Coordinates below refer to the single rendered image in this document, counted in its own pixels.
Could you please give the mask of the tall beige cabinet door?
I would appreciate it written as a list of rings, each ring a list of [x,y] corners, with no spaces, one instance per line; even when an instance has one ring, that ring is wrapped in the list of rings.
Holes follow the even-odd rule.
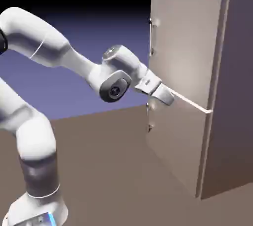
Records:
[[[150,68],[165,84],[204,109],[209,96],[222,0],[151,0],[159,21]]]

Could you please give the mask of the short beige cabinet door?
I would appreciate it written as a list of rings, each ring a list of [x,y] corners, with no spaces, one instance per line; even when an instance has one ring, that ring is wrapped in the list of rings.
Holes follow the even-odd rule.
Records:
[[[171,106],[155,98],[152,107],[155,126],[147,133],[147,141],[169,171],[193,196],[197,196],[199,167],[209,114],[176,97]]]

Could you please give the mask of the beige cabinet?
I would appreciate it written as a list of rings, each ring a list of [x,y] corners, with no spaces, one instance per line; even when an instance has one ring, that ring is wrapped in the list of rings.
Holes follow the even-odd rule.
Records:
[[[253,182],[253,0],[222,0],[203,137],[198,198]]]

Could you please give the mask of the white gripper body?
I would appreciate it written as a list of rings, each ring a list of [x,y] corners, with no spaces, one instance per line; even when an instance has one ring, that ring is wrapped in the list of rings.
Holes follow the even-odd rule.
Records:
[[[155,89],[151,96],[167,106],[170,106],[174,102],[174,95],[171,93],[170,89],[163,83],[159,84],[159,86]]]

